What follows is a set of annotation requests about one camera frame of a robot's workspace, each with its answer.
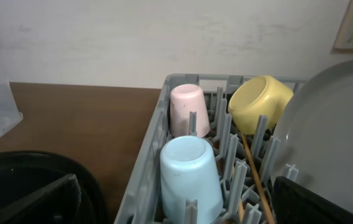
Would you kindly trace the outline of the yellow plastic bowl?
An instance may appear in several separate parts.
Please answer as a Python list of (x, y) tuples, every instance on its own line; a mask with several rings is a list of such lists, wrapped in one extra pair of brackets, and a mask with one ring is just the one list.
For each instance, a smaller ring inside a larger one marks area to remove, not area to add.
[(240, 133), (254, 134), (259, 116), (268, 119), (266, 128), (275, 126), (293, 91), (270, 75), (262, 75), (244, 82), (231, 96), (228, 112)]

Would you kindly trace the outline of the light blue plastic cup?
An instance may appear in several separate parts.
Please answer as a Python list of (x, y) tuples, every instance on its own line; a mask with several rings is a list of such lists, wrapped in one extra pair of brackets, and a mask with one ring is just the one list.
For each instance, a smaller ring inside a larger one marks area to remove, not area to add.
[(160, 153), (162, 206), (172, 223), (184, 223), (186, 201), (198, 202), (198, 223), (217, 219), (223, 206), (213, 148), (207, 140), (181, 136)]

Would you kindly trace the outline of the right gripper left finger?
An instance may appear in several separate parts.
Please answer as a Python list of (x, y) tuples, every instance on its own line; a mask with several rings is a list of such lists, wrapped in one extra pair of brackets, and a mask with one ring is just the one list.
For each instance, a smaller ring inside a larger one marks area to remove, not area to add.
[(81, 205), (75, 174), (67, 174), (0, 209), (0, 224), (73, 223)]

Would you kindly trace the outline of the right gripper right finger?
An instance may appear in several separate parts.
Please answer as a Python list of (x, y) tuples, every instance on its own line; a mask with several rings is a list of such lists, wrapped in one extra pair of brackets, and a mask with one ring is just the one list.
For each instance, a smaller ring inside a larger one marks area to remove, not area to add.
[(275, 179), (272, 205), (280, 224), (353, 224), (353, 213), (282, 176)]

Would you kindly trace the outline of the wooden chopstick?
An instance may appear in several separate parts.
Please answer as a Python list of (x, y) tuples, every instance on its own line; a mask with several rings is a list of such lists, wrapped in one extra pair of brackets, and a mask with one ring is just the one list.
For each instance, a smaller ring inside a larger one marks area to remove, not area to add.
[(242, 190), (244, 187), (244, 178), (246, 175), (247, 169), (245, 166), (235, 165), (234, 176), (232, 179), (232, 212), (237, 213), (239, 216), (239, 223), (242, 223), (244, 216), (244, 208), (242, 204)]
[(256, 184), (259, 197), (260, 197), (262, 205), (264, 207), (264, 212), (265, 212), (265, 216), (266, 216), (266, 219), (267, 219), (267, 223), (268, 224), (276, 224), (275, 218), (273, 217), (273, 213), (272, 213), (272, 211), (270, 209), (270, 206), (268, 204), (268, 200), (267, 200), (267, 198), (265, 196), (265, 191), (264, 191), (264, 189), (262, 187), (262, 183), (260, 181), (260, 177), (259, 177), (258, 172), (256, 170), (255, 163), (254, 163), (254, 160), (252, 158), (252, 153), (250, 151), (250, 148), (248, 146), (248, 143), (247, 143), (247, 140), (246, 140), (246, 137), (245, 137), (244, 134), (242, 135), (242, 142), (243, 142), (243, 146), (244, 146), (244, 149), (245, 149), (245, 153), (247, 154), (247, 160), (248, 160), (250, 168), (251, 168), (252, 177), (254, 178), (254, 182)]

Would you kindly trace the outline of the pink plastic cup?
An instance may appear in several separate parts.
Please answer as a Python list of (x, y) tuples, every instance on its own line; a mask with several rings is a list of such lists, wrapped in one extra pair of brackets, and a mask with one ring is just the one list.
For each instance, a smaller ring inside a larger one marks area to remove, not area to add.
[(194, 84), (175, 87), (170, 93), (171, 134), (174, 137), (189, 135), (190, 113), (196, 112), (196, 135), (205, 137), (210, 125), (203, 89)]

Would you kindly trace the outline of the grey round plate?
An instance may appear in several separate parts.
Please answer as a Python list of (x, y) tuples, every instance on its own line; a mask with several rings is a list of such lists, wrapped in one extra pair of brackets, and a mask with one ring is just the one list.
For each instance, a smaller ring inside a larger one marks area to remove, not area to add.
[(281, 145), (271, 178), (293, 165), (298, 184), (353, 213), (353, 60), (305, 83), (285, 107), (274, 136)]

